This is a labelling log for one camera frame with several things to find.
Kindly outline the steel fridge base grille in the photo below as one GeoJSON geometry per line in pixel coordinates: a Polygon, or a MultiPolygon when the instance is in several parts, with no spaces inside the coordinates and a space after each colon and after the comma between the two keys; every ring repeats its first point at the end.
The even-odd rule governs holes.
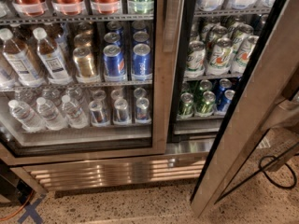
{"type": "Polygon", "coordinates": [[[170,143],[163,155],[30,165],[12,171],[39,193],[196,178],[212,145],[211,138],[198,139],[170,143]]]}

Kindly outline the tea bottle far left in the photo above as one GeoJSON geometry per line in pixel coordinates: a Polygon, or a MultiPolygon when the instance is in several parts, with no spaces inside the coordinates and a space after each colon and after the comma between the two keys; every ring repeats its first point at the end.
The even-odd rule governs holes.
{"type": "Polygon", "coordinates": [[[44,82],[44,69],[40,61],[25,42],[16,37],[8,28],[0,30],[3,54],[19,76],[23,86],[39,87],[44,82]]]}

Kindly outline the blue tape cross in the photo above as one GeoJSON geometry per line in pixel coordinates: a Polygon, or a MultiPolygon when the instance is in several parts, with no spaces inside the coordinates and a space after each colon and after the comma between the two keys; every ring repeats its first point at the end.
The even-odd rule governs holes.
{"type": "Polygon", "coordinates": [[[24,224],[25,220],[30,217],[35,224],[43,224],[43,218],[38,214],[36,208],[42,203],[46,195],[41,194],[37,198],[33,198],[25,205],[25,212],[18,219],[18,224],[24,224]]]}

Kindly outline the white 7Up can right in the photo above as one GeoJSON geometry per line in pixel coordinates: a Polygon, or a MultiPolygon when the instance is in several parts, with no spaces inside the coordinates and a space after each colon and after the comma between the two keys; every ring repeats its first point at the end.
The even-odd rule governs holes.
{"type": "Polygon", "coordinates": [[[232,73],[244,73],[258,39],[259,37],[257,35],[250,35],[242,42],[237,54],[233,59],[231,66],[232,73]]]}

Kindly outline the white 7Up can left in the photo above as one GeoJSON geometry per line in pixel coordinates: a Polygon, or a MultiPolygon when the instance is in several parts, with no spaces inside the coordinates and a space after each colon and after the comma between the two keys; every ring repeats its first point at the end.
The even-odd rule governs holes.
{"type": "Polygon", "coordinates": [[[207,75],[223,75],[230,69],[230,59],[233,53],[233,43],[229,38],[220,38],[213,47],[206,65],[207,75]]]}

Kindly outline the small silver can middle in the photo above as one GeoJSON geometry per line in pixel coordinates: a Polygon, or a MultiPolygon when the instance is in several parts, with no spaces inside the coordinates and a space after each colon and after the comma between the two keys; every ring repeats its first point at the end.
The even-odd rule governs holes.
{"type": "Polygon", "coordinates": [[[132,122],[128,102],[123,98],[117,99],[114,102],[113,113],[114,113],[113,121],[116,124],[126,125],[132,122]]]}

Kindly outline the steel fridge door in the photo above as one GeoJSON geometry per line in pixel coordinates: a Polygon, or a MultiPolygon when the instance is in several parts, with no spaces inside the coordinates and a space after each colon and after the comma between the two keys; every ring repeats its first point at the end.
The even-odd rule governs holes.
{"type": "Polygon", "coordinates": [[[191,197],[196,217],[236,190],[230,184],[298,68],[298,22],[299,0],[276,0],[191,197]]]}
{"type": "Polygon", "coordinates": [[[1,0],[1,157],[159,154],[185,0],[1,0]]]}

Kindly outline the blue pepsi can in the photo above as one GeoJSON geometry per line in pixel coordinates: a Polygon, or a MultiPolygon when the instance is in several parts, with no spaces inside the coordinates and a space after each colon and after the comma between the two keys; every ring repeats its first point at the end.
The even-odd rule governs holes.
{"type": "Polygon", "coordinates": [[[127,80],[127,72],[121,48],[116,45],[104,47],[105,81],[119,82],[127,80]]]}
{"type": "Polygon", "coordinates": [[[133,80],[152,79],[151,52],[149,45],[135,45],[133,48],[132,62],[133,80]]]}

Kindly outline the front blue Pepsi can right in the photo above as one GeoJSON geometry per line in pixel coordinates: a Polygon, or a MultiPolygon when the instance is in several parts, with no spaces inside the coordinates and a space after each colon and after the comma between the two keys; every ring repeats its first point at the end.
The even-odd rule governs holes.
{"type": "Polygon", "coordinates": [[[132,62],[133,80],[152,79],[151,52],[149,45],[135,45],[133,48],[132,62]]]}

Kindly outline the small silver can left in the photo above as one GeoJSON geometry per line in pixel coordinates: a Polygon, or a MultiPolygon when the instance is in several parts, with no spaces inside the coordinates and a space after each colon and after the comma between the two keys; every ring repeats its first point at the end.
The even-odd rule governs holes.
{"type": "Polygon", "coordinates": [[[89,103],[91,115],[91,123],[95,127],[107,126],[110,124],[110,116],[108,114],[107,105],[99,100],[89,103]]]}

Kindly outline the green can bottom shelf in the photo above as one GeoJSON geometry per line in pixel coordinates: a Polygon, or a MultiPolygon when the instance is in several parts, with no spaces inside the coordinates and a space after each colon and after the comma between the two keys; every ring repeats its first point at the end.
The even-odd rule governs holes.
{"type": "Polygon", "coordinates": [[[207,117],[213,113],[216,96],[212,91],[205,91],[195,107],[195,115],[207,117]]]}

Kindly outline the water bottle left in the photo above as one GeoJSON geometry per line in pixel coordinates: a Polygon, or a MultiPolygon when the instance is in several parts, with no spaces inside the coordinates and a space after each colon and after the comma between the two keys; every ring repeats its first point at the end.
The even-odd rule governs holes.
{"type": "Polygon", "coordinates": [[[23,101],[11,100],[8,102],[10,114],[21,123],[27,132],[39,132],[46,129],[44,120],[34,109],[23,101]]]}

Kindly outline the green can bottom far left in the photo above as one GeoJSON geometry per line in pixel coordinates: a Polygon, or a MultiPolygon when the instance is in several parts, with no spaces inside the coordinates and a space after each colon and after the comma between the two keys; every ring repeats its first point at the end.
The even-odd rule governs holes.
{"type": "Polygon", "coordinates": [[[193,114],[193,95],[188,92],[184,92],[180,96],[178,115],[182,119],[191,117],[193,114]]]}

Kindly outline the front gold can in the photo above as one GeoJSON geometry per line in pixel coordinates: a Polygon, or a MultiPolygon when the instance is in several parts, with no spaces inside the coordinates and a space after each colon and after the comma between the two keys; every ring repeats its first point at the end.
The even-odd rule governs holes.
{"type": "Polygon", "coordinates": [[[76,78],[79,83],[91,84],[101,81],[93,53],[89,48],[75,48],[73,60],[77,68],[76,78]]]}

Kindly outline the green white can far left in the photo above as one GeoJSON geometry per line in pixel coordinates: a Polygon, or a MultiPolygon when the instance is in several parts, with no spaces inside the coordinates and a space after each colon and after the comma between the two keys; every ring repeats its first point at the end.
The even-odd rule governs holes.
{"type": "Polygon", "coordinates": [[[192,41],[188,46],[185,77],[199,77],[204,74],[206,47],[202,41],[192,41]]]}

